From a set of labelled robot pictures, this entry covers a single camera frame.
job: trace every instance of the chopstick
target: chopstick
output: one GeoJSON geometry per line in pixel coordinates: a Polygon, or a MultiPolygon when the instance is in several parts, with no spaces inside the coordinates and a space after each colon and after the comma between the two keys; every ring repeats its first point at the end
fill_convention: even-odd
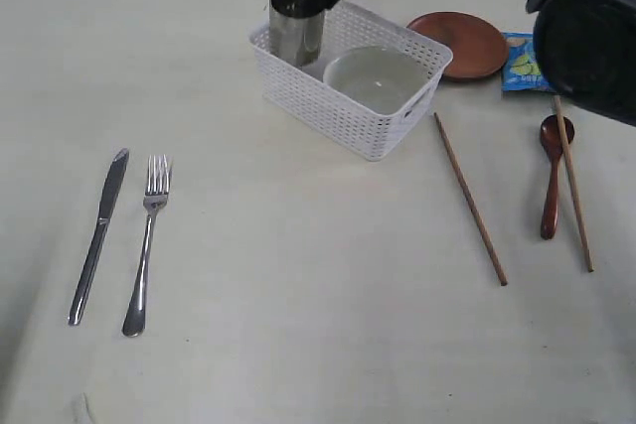
{"type": "Polygon", "coordinates": [[[583,246],[583,255],[585,256],[585,265],[589,273],[594,271],[594,264],[589,253],[589,244],[587,243],[587,233],[585,232],[585,220],[583,219],[583,211],[580,205],[580,196],[578,195],[578,186],[576,185],[576,174],[574,173],[574,163],[572,161],[572,153],[569,149],[567,141],[567,133],[565,132],[565,120],[563,119],[563,111],[560,104],[560,96],[555,95],[555,111],[558,121],[558,134],[560,143],[565,156],[565,165],[567,166],[567,177],[569,178],[569,188],[572,192],[572,200],[574,202],[574,211],[576,212],[576,222],[578,224],[578,234],[580,242],[583,246]]]}
{"type": "Polygon", "coordinates": [[[444,147],[446,148],[446,152],[448,153],[448,159],[450,160],[450,164],[453,166],[453,170],[455,171],[455,175],[457,176],[457,181],[459,181],[459,186],[461,186],[461,189],[464,192],[464,196],[466,197],[466,202],[468,203],[468,207],[470,208],[470,211],[473,213],[473,217],[475,218],[477,227],[479,227],[479,233],[481,233],[481,238],[484,241],[484,245],[486,245],[486,250],[488,251],[488,255],[490,255],[490,259],[493,262],[493,267],[495,267],[497,278],[499,278],[499,282],[501,283],[501,286],[505,287],[506,285],[508,285],[508,278],[506,278],[504,269],[502,268],[501,263],[499,262],[499,257],[497,257],[497,253],[495,252],[495,247],[493,246],[493,242],[490,239],[490,235],[488,235],[488,230],[486,230],[486,225],[484,225],[484,221],[482,220],[481,215],[477,211],[477,206],[475,206],[475,201],[473,200],[473,197],[470,194],[470,190],[468,189],[468,184],[466,184],[464,175],[461,173],[461,169],[459,168],[459,164],[457,163],[457,158],[455,158],[455,153],[453,152],[453,148],[450,146],[450,141],[448,141],[448,136],[446,136],[446,132],[444,131],[444,127],[441,124],[439,115],[435,113],[434,116],[435,116],[435,122],[437,123],[437,128],[439,129],[439,134],[441,136],[442,141],[444,142],[444,147]]]}

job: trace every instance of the knife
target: knife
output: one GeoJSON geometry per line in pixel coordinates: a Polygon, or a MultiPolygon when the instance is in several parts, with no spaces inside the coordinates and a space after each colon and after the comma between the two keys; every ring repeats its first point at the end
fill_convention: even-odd
{"type": "Polygon", "coordinates": [[[80,324],[81,317],[83,316],[83,310],[86,308],[88,292],[90,291],[92,277],[95,275],[95,269],[97,268],[97,262],[99,261],[101,246],[103,245],[103,240],[106,237],[108,224],[110,223],[112,212],[115,209],[117,196],[119,195],[121,183],[123,182],[123,177],[126,173],[128,156],[129,152],[127,149],[122,149],[119,153],[117,153],[115,159],[113,159],[112,164],[110,165],[110,169],[108,170],[106,181],[103,184],[95,232],[92,235],[88,255],[86,256],[86,261],[83,263],[78,288],[76,289],[76,295],[73,298],[71,311],[69,312],[69,326],[71,327],[76,327],[80,324]]]}

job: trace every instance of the fork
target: fork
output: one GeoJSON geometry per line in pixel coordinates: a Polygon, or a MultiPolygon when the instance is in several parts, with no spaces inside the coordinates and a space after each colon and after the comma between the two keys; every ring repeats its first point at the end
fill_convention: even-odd
{"type": "Polygon", "coordinates": [[[127,337],[136,337],[143,333],[146,326],[146,297],[148,295],[148,261],[150,259],[150,245],[152,233],[157,220],[157,213],[168,204],[170,181],[172,179],[172,164],[168,165],[166,156],[150,156],[148,158],[148,180],[143,206],[148,212],[146,231],[143,236],[141,258],[137,269],[135,287],[130,297],[128,312],[123,322],[121,332],[127,337]]]}

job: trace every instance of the white bowl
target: white bowl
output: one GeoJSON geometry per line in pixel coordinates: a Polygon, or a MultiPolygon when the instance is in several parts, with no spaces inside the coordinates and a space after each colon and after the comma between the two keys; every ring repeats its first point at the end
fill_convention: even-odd
{"type": "Polygon", "coordinates": [[[427,80],[422,65],[384,47],[350,50],[331,62],[323,74],[326,84],[383,115],[398,112],[427,80]]]}

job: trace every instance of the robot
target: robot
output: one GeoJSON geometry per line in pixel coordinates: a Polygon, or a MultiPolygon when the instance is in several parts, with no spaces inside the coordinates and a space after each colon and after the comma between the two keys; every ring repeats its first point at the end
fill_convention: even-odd
{"type": "Polygon", "coordinates": [[[537,61],[555,92],[636,126],[636,0],[528,0],[526,10],[539,13],[537,61]]]}

